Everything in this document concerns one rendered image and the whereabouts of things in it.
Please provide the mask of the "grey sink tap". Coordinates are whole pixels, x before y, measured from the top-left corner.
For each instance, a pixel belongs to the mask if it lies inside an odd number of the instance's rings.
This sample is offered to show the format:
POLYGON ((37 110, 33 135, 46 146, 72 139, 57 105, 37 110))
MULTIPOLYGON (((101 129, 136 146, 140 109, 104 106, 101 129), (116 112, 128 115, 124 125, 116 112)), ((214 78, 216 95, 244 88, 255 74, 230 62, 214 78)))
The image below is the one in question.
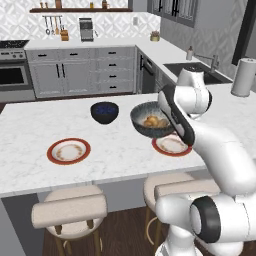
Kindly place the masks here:
POLYGON ((211 67, 210 67, 211 73, 214 73, 215 70, 218 69, 218 67, 219 67, 218 55, 213 55, 212 57, 208 57, 208 56, 203 56, 200 54, 194 54, 194 56, 210 60, 211 61, 211 67))

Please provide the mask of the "white paper towel roll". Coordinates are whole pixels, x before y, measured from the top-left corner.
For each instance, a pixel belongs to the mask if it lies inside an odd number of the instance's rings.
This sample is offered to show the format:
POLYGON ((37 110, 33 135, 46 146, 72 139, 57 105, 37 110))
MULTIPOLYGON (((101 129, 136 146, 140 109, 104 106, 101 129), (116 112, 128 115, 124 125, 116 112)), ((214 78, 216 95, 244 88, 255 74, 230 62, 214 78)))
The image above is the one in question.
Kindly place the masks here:
POLYGON ((238 62, 231 93, 238 97, 248 97, 256 75, 256 59, 241 58, 238 62))

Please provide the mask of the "utensil rail with hanging tools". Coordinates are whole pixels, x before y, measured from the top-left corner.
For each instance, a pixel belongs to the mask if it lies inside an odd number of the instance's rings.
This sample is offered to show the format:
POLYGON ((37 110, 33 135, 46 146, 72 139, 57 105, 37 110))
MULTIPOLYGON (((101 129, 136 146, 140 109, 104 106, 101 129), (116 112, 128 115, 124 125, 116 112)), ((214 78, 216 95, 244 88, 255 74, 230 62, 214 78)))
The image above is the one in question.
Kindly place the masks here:
POLYGON ((43 18, 47 35, 59 35, 64 29, 61 15, 44 15, 43 18))

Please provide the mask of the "dark blue bowl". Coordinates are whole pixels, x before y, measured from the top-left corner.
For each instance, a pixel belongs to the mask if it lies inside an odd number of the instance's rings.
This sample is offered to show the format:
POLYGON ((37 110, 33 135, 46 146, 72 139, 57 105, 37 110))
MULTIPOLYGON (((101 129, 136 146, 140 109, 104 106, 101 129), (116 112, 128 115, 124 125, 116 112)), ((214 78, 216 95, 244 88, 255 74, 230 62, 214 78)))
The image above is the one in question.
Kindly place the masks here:
POLYGON ((90 108, 92 118, 100 124, 110 124, 118 114, 119 107, 113 102, 97 102, 90 108))

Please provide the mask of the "dark kitchen sink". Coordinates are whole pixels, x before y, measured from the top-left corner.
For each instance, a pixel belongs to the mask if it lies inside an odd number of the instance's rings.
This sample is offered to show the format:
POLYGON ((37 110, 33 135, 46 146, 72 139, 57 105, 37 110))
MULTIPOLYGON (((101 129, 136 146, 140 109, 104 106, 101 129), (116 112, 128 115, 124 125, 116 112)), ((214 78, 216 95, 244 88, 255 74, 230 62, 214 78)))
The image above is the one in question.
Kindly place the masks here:
POLYGON ((231 80, 223 75, 217 72, 211 73, 210 68, 200 62, 165 64, 165 67, 176 76, 179 76, 183 68, 190 71, 203 71, 206 85, 231 83, 231 80))

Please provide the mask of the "orange sweet potato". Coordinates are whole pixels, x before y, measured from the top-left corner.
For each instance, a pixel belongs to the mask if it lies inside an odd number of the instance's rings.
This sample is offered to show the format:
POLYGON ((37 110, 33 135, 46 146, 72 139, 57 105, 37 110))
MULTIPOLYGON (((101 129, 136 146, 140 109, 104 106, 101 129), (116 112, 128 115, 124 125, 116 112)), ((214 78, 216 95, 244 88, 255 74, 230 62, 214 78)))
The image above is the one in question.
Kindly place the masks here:
POLYGON ((157 127, 159 123, 159 119, 157 116, 148 116, 147 119, 144 121, 144 125, 146 127, 157 127))

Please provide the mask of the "grey speckled bowl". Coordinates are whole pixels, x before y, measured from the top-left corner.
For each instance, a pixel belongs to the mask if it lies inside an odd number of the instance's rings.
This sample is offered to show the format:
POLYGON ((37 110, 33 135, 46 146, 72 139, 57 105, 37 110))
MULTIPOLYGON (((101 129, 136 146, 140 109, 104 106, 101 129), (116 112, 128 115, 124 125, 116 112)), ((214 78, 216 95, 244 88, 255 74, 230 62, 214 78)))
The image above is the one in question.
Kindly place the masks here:
POLYGON ((130 118, 134 128, 142 135, 149 138, 162 138, 174 131, 165 114, 161 111, 157 101, 151 101, 135 106, 130 118), (149 116, 156 116, 159 120, 165 119, 167 125, 165 127, 149 127, 144 124, 149 116))

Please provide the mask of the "wooden wall shelf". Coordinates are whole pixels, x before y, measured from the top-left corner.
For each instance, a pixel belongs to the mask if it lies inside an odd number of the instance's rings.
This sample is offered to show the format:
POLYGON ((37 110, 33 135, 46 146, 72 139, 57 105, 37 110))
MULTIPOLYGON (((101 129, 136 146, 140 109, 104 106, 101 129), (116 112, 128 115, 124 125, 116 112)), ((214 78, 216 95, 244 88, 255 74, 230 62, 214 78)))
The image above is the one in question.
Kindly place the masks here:
POLYGON ((129 8, 32 8, 30 13, 89 13, 89 12, 133 12, 129 8))

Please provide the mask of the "black dishwasher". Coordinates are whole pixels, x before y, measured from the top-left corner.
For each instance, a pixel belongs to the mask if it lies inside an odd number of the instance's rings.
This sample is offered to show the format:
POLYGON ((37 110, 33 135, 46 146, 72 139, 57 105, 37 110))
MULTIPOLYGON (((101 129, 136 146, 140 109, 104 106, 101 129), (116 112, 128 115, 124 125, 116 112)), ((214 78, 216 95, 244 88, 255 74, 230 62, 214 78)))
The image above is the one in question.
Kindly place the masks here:
POLYGON ((142 94, 149 94, 155 92, 156 82, 156 66, 145 55, 139 54, 139 89, 142 94))

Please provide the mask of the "red rimmed white plate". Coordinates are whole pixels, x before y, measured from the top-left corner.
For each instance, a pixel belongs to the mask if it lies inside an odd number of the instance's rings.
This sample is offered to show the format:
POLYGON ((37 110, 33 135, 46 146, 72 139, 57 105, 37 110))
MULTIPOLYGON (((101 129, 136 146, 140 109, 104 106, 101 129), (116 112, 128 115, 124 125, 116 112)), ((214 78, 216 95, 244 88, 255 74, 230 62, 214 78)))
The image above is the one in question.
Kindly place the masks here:
POLYGON ((152 146, 159 153, 172 157, 185 156, 192 150, 192 147, 186 145, 176 133, 153 139, 152 146))
POLYGON ((53 143, 47 150, 47 158, 54 164, 72 165, 89 156, 90 144, 80 138, 66 138, 53 143))

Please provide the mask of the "steel oven with hob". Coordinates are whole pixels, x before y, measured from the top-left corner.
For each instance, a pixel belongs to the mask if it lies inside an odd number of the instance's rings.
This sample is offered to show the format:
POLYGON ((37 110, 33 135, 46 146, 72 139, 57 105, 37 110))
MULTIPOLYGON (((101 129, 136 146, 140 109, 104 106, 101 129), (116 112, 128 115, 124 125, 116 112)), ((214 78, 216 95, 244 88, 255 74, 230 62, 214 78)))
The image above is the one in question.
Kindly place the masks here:
POLYGON ((34 101, 24 47, 28 40, 0 40, 0 103, 34 101))

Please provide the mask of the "grey cupboard run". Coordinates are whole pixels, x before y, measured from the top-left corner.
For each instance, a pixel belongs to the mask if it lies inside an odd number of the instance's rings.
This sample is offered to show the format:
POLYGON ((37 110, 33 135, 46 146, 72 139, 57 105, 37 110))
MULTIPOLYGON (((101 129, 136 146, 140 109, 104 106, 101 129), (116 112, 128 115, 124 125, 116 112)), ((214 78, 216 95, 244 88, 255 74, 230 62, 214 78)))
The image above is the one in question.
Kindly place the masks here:
POLYGON ((134 47, 27 50, 37 98, 133 91, 134 47))

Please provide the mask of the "beige cushioned bar stool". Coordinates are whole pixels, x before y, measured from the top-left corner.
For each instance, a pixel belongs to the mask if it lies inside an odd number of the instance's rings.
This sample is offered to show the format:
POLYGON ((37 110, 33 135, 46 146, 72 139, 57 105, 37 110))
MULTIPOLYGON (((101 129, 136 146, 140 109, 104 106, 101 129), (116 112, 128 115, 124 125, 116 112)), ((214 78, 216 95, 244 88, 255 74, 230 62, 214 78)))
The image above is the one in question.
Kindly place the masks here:
POLYGON ((46 228, 54 238, 59 256, 72 256, 71 242, 93 235, 95 256, 101 256, 99 226, 107 216, 107 200, 96 185, 51 192, 32 207, 34 228, 46 228))
POLYGON ((208 175, 199 176, 195 173, 173 173, 150 176, 144 181, 143 197, 146 203, 144 239, 153 245, 153 252, 159 247, 162 223, 157 217, 150 215, 155 211, 156 200, 174 193, 218 193, 220 191, 215 181, 208 175))

